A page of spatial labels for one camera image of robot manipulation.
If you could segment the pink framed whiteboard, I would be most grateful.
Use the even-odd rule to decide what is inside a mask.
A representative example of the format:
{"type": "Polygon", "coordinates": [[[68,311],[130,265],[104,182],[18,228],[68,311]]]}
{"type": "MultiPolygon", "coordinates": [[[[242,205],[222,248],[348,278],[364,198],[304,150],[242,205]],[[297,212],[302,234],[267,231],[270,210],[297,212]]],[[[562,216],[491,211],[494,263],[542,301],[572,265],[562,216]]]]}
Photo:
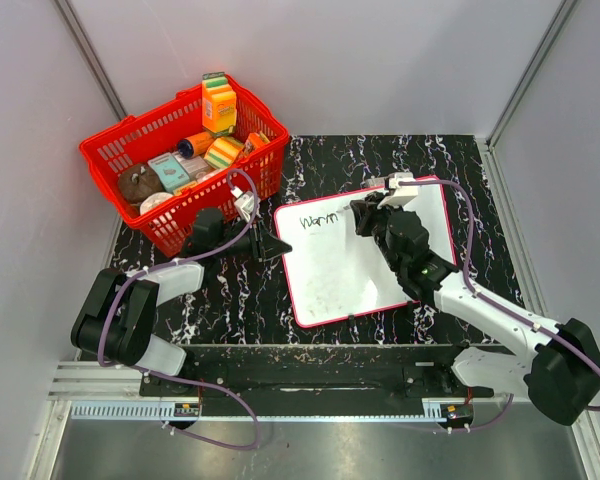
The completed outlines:
{"type": "Polygon", "coordinates": [[[414,301],[374,240],[355,233],[352,211],[340,211],[352,200],[382,190],[366,188],[275,211],[277,236],[293,247],[282,260],[299,326],[312,328],[414,301]]]}

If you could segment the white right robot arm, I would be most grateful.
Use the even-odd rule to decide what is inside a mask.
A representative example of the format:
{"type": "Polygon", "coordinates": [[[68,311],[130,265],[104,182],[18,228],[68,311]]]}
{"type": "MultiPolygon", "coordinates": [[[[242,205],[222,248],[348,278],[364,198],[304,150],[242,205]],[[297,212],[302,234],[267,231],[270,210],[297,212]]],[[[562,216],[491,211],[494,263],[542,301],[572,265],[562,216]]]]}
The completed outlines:
{"type": "Polygon", "coordinates": [[[356,234],[373,239],[409,298],[464,320],[507,350],[462,349],[436,369],[440,392],[456,396],[467,387],[484,387],[526,398],[564,426],[596,409],[600,350],[586,324],[538,316],[472,284],[464,270],[430,248],[417,214],[389,205],[384,194],[371,193],[350,207],[356,234]]]}

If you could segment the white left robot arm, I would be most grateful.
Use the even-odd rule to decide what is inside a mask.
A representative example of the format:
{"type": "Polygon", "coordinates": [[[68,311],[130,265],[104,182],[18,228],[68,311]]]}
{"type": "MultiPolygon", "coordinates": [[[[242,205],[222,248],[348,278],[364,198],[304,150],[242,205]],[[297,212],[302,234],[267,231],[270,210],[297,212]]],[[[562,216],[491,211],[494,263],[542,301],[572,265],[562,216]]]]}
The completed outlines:
{"type": "Polygon", "coordinates": [[[183,348],[153,333],[158,307],[206,287],[224,257],[248,254],[266,262],[291,251],[254,218],[229,225],[219,209],[203,209],[171,261],[135,272],[107,268],[97,274],[72,327],[71,343],[106,365],[158,372],[173,394],[186,395],[197,373],[186,364],[183,348]]]}

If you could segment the white eraser block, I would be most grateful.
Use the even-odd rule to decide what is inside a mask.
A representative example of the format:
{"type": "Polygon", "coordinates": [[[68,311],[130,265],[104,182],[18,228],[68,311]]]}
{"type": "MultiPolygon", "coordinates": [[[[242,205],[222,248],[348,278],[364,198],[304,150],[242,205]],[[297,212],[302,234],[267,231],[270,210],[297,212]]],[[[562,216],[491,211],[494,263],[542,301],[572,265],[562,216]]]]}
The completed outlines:
{"type": "Polygon", "coordinates": [[[365,184],[368,188],[385,188],[387,179],[385,177],[373,177],[368,179],[365,184]]]}

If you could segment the yellow green sponge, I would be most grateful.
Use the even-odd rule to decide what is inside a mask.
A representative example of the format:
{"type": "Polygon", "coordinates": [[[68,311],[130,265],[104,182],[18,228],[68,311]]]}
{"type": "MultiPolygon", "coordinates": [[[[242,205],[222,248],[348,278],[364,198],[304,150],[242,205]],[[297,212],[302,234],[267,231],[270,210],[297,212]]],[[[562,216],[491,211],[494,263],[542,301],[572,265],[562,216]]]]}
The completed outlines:
{"type": "Polygon", "coordinates": [[[233,137],[214,140],[204,155],[204,160],[214,169],[226,169],[243,156],[244,144],[233,137]]]}

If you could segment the orange snack packet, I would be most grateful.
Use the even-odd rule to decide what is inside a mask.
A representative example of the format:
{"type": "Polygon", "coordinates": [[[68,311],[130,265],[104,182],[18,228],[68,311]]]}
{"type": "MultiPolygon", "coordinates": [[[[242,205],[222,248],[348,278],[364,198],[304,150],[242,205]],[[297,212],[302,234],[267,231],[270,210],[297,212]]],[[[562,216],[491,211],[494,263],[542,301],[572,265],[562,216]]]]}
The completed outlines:
{"type": "Polygon", "coordinates": [[[257,149],[262,148],[270,143],[269,138],[262,132],[251,132],[246,141],[242,153],[244,156],[249,156],[257,149]]]}

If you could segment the white round lid container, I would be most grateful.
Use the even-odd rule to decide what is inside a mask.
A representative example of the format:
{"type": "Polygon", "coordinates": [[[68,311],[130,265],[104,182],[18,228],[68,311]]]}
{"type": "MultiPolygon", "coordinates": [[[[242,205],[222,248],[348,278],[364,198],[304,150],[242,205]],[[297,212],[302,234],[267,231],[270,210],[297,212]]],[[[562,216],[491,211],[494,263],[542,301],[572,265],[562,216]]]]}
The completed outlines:
{"type": "Polygon", "coordinates": [[[157,192],[147,197],[139,207],[139,213],[145,215],[149,211],[159,207],[166,201],[173,198],[173,195],[168,192],[157,192]]]}

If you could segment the orange cylindrical can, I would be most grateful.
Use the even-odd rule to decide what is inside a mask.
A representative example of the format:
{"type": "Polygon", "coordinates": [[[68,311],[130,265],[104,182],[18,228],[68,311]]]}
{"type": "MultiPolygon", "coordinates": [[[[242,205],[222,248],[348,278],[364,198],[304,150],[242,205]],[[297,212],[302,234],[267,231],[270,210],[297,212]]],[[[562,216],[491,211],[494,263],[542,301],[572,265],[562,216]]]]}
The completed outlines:
{"type": "Polygon", "coordinates": [[[189,159],[204,155],[214,141],[213,135],[203,131],[179,140],[176,148],[183,158],[189,159]]]}

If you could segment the teal small box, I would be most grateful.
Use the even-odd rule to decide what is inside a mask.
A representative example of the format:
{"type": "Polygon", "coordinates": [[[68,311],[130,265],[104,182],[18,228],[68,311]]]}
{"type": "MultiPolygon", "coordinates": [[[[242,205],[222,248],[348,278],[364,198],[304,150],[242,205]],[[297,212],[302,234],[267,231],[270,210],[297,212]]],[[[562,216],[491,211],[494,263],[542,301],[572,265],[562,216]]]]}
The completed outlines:
{"type": "Polygon", "coordinates": [[[173,193],[190,182],[189,174],[172,153],[154,157],[147,164],[158,175],[168,193],[173,193]]]}

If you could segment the red plastic shopping basket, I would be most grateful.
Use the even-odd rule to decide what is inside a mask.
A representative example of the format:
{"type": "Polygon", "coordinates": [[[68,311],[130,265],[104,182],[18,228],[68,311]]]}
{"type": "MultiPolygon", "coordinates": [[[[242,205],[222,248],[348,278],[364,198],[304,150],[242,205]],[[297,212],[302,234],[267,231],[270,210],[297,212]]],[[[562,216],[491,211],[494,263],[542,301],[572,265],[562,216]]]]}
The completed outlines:
{"type": "Polygon", "coordinates": [[[228,186],[278,192],[287,129],[230,76],[202,82],[139,117],[86,140],[80,152],[101,193],[124,222],[164,255],[176,255],[198,212],[237,217],[228,186]]]}

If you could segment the brown round bread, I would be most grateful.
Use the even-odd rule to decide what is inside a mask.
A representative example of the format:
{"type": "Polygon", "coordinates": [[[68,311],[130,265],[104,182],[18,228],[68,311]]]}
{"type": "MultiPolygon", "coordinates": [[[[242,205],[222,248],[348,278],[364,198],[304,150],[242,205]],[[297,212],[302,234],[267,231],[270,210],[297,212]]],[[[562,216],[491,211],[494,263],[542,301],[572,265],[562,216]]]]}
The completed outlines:
{"type": "Polygon", "coordinates": [[[118,178],[117,187],[130,204],[142,203],[149,196],[164,191],[159,176],[146,163],[125,170],[118,178]]]}

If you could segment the orange sponge pack upright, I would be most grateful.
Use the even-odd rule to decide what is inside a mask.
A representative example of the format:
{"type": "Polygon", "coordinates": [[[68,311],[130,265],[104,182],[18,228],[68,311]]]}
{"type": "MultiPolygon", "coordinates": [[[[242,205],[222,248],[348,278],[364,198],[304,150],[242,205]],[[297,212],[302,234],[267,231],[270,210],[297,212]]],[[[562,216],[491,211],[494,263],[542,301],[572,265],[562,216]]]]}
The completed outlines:
{"type": "Polygon", "coordinates": [[[230,135],[237,123],[237,94],[223,72],[202,77],[202,124],[214,137],[230,135]]]}

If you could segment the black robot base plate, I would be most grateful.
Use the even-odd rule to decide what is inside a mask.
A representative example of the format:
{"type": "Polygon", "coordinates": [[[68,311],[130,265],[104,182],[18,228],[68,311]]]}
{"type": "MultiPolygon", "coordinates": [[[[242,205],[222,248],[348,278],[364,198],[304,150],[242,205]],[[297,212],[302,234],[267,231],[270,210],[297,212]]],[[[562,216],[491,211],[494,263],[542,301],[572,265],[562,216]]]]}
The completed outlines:
{"type": "Polygon", "coordinates": [[[423,400],[490,398],[451,365],[458,346],[192,345],[184,377],[216,383],[258,417],[406,417],[423,400]]]}

